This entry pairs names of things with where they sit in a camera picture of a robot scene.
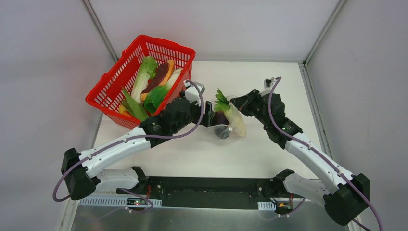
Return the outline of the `clear dotted zip top bag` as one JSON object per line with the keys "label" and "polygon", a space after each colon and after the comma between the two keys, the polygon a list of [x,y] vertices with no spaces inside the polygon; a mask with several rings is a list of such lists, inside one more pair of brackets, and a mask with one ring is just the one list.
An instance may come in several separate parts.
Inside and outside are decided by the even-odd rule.
{"label": "clear dotted zip top bag", "polygon": [[215,135],[220,139],[226,139],[230,135],[236,137],[246,137],[246,124],[242,114],[230,102],[231,97],[226,97],[221,91],[217,91],[214,101],[213,126],[223,125],[214,129]]}

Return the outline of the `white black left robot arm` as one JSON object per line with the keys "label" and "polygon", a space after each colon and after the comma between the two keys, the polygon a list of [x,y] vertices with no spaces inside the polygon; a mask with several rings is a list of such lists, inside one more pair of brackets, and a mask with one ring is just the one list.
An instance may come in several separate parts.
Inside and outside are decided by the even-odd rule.
{"label": "white black left robot arm", "polygon": [[76,148],[66,150],[61,167],[62,176],[53,191],[54,201],[59,201],[56,193],[62,183],[68,190],[66,198],[72,200],[83,199],[103,186],[109,189],[124,188],[137,195],[144,193],[147,182],[136,168],[110,172],[105,169],[137,152],[152,149],[171,139],[186,137],[198,126],[208,127],[213,114],[209,101],[203,103],[198,99],[176,98],[159,114],[149,117],[111,142],[81,152]]}

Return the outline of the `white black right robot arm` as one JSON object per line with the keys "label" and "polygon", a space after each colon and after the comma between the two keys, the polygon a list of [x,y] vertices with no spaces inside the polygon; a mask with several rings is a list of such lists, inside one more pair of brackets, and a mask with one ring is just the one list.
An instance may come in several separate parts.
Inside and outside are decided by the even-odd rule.
{"label": "white black right robot arm", "polygon": [[298,158],[318,181],[301,177],[292,170],[279,173],[273,191],[279,197],[300,195],[322,206],[337,224],[346,226],[368,208],[370,180],[363,173],[354,174],[315,148],[302,129],[286,117],[279,94],[250,93],[232,98],[230,103],[243,115],[255,117],[270,140]]}

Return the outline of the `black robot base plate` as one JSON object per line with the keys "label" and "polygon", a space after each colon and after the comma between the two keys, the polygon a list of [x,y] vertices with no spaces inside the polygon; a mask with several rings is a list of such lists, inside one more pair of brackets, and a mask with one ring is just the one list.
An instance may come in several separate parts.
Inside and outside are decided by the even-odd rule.
{"label": "black robot base plate", "polygon": [[161,200],[163,207],[255,210],[266,202],[283,214],[294,209],[296,198],[280,181],[268,178],[150,176],[130,192]]}

